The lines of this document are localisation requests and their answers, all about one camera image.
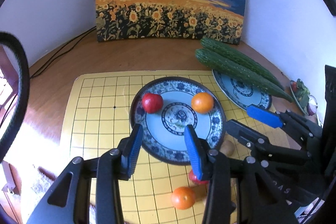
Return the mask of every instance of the grid board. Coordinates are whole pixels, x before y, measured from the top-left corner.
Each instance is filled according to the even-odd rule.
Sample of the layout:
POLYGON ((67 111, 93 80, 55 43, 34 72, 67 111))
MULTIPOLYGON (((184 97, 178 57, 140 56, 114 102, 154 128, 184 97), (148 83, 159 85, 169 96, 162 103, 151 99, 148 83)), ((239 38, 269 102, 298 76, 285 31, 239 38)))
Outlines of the grid board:
MULTIPOLYGON (((165 76, 182 76, 202 83, 221 102, 226 119, 239 122, 265 134, 275 145, 289 147, 286 134, 250 117, 232 103, 217 85, 211 71, 125 71, 81 75, 70 93, 60 146, 70 158, 85 160, 99 157, 122 138, 130 135, 129 110, 136 93, 147 83, 165 76)), ((250 150, 226 134, 236 150, 232 155, 243 160, 250 150)), ((141 148, 135 173, 129 181, 120 181, 122 210, 125 221, 132 224, 201 224, 204 212, 202 199, 207 188, 188 179, 191 166, 161 162, 141 148), (192 187, 197 201, 187 210, 176 210, 170 195, 181 186, 192 187)), ((91 203, 95 203, 96 179, 91 183, 91 203)), ((236 185, 231 187, 231 200, 236 201, 236 185)), ((236 212, 231 223, 236 221, 236 212)))

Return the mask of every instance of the wall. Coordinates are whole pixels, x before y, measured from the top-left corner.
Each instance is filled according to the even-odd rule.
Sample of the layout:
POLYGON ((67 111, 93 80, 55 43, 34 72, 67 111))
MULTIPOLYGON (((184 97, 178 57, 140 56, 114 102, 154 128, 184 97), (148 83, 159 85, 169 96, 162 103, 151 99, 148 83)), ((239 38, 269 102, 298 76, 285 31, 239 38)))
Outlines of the wall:
MULTIPOLYGON (((247 0, 243 41, 290 79, 301 78, 325 113, 324 65, 336 66, 336 19, 323 0, 247 0)), ((95 0, 6 0, 0 30, 16 35, 33 64, 95 24, 95 0)))

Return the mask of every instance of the plate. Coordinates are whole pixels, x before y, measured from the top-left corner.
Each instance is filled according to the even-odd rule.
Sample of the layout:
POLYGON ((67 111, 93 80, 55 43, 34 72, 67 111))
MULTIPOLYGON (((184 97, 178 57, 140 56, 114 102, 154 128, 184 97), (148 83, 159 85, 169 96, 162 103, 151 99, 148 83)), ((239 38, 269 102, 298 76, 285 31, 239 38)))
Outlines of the plate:
POLYGON ((197 136, 206 139, 211 148, 219 148, 223 142, 226 117, 217 98, 200 83, 184 77, 164 77, 145 85, 130 109, 130 123, 143 126, 142 147, 153 157, 170 164, 188 165, 189 156, 184 143, 184 127, 192 124, 197 136), (214 98, 214 107, 207 114, 191 108, 193 96, 207 92, 214 98), (146 93, 160 94, 163 107, 154 114, 145 112, 142 97, 146 93))
POLYGON ((294 92, 293 92, 293 90, 292 90, 292 83, 293 83, 294 81, 293 80, 291 80, 291 84, 289 85, 289 87, 290 87, 290 89, 291 89, 291 93, 292 93, 292 95, 293 95, 293 98, 294 98, 294 101, 295 101, 295 103, 297 104, 297 106, 299 107, 299 109, 304 113, 304 114, 306 114, 306 115, 308 115, 309 116, 309 114, 308 114, 308 112, 307 112, 307 107, 304 107, 304 108, 302 108, 301 106, 300 106, 300 103, 298 102, 298 100, 296 99, 296 97, 295 97, 295 95, 294 95, 294 92))
POLYGON ((224 94, 241 109, 246 110, 250 105, 256 105, 264 109, 271 107, 271 95, 258 90, 254 86, 232 79, 218 71, 212 70, 212 74, 224 94))

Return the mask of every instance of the tangerine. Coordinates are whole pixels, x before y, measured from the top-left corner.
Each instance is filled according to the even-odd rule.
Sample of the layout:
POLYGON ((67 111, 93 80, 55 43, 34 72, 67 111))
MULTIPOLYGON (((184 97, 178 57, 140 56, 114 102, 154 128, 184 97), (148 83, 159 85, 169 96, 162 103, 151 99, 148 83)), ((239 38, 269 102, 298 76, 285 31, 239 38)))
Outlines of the tangerine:
POLYGON ((213 97, 207 92, 199 92, 191 100, 192 109, 201 114, 208 113, 213 104, 213 97))
POLYGON ((173 191, 170 199, 176 209, 186 210, 195 204, 196 194, 191 188, 178 187, 173 191))

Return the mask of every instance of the green cucumber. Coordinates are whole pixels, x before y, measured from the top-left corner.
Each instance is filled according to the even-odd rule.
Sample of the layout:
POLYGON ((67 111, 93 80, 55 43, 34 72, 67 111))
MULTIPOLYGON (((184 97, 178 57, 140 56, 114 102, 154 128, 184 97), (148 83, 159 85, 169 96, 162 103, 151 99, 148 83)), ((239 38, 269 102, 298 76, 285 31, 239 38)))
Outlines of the green cucumber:
POLYGON ((228 58, 219 55, 208 49, 197 49, 195 51, 196 58, 207 67, 221 72, 238 81, 242 81, 248 85, 253 85, 259 90, 275 97, 284 98, 289 102, 293 102, 293 98, 284 92, 280 87, 256 74, 250 69, 239 65, 228 58))
POLYGON ((249 68, 251 71, 280 87, 280 89, 285 90, 278 79, 268 69, 264 68, 258 62, 254 61, 252 58, 248 57, 242 52, 231 48, 229 45, 226 45, 223 42, 219 42, 208 37, 203 37, 201 39, 201 44, 204 48, 216 52, 239 65, 249 68))

